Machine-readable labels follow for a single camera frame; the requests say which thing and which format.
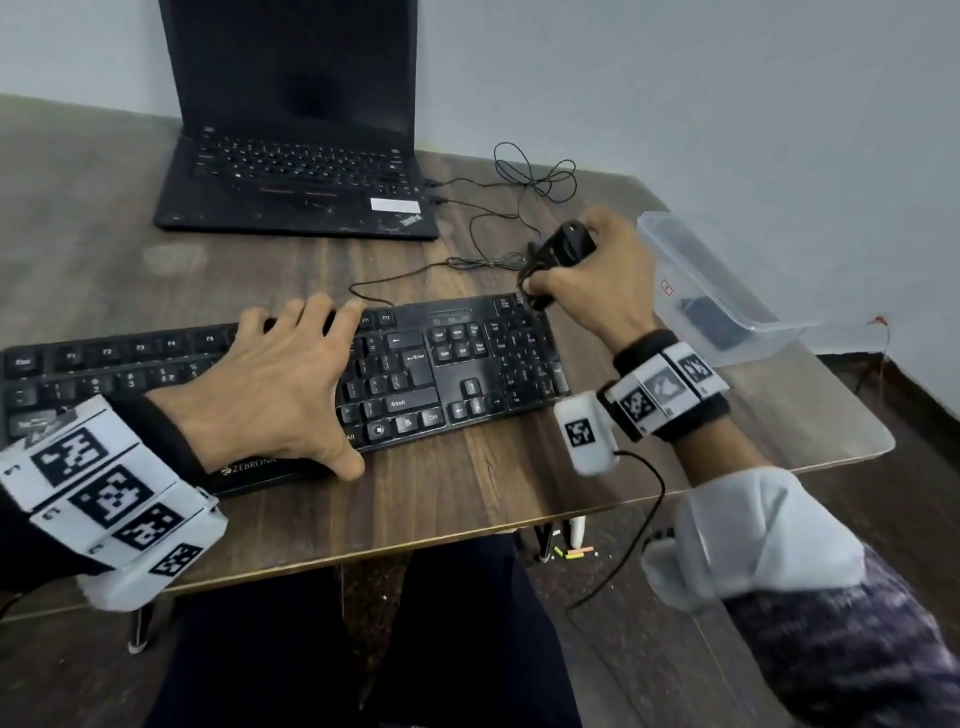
white wall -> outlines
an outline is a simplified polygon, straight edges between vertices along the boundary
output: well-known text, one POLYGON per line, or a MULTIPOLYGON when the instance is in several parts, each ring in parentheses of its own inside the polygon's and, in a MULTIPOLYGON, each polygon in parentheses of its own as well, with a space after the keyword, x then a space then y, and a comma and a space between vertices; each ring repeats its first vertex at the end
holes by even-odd
MULTIPOLYGON (((155 0, 7 0, 0 92, 178 113, 155 0)), ((818 351, 891 355, 954 411, 956 0, 421 0, 420 146, 629 172, 791 277, 818 351)), ((774 278, 750 281, 761 292, 774 278)))

black keyboard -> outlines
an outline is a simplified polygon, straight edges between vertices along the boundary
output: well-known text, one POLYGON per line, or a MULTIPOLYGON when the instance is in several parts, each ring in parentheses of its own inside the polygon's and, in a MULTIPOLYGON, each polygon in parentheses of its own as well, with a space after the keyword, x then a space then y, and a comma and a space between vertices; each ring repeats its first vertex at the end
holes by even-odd
MULTIPOLYGON (((200 376, 236 324, 16 347, 3 352, 6 442, 94 395, 140 395, 200 376)), ((410 303, 364 313, 337 387, 337 415, 361 452, 540 409, 569 394, 546 317, 518 294, 410 303)), ((322 469, 250 458, 195 483, 238 495, 322 469)))
POLYGON ((357 189, 381 197, 412 196, 398 149, 382 152, 294 144, 206 132, 193 174, 233 181, 357 189))

floor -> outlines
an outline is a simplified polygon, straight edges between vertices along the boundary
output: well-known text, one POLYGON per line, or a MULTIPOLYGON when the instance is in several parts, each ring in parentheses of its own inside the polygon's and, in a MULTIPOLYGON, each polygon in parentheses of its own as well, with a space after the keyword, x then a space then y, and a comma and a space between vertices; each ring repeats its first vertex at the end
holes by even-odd
MULTIPOLYGON (((852 386, 857 370, 838 367, 852 386)), ((954 450, 926 426, 923 410, 890 386, 882 406, 875 379, 861 397, 890 427, 897 449, 802 480, 906 576, 956 648, 960 468, 954 450)), ((790 725, 723 609, 696 619, 666 609, 654 599, 636 559, 592 602, 565 610, 615 563, 643 516, 639 508, 621 508, 591 517, 587 543, 597 555, 577 561, 537 564, 532 532, 518 534, 531 580, 560 634, 585 725, 790 725)), ((665 509, 655 526, 668 523, 665 509)), ((343 568, 348 628, 358 665, 370 677, 389 635, 404 565, 400 556, 343 568)), ((166 619, 161 613, 156 622, 166 619)), ((131 657, 126 621, 115 615, 78 613, 0 627, 0 723, 138 725, 156 694, 175 631, 167 630, 150 649, 131 657)))

hand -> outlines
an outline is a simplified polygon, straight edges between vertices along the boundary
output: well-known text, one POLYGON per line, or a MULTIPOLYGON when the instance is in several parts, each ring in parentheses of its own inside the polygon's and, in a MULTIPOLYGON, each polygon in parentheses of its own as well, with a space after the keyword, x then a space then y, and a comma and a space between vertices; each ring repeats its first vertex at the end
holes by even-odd
POLYGON ((208 372, 147 394, 174 422, 208 473, 251 455, 308 457, 344 480, 360 477, 363 457, 334 412, 337 381, 364 304, 341 307, 329 332, 333 301, 318 293, 284 306, 263 332, 267 313, 240 315, 230 351, 208 372))
POLYGON ((574 321, 599 336, 616 356, 657 328, 657 259, 640 242, 633 225, 606 207, 591 207, 580 220, 593 235, 597 249, 572 268, 537 271, 523 282, 523 288, 535 296, 553 296, 574 321))

dark pants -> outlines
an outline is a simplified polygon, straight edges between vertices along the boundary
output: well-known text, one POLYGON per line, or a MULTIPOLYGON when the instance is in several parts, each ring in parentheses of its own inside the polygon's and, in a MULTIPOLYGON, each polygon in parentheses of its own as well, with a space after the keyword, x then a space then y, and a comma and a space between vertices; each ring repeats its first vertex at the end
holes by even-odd
POLYGON ((510 536, 417 551, 362 715, 330 570, 190 597, 147 728, 580 726, 510 536))

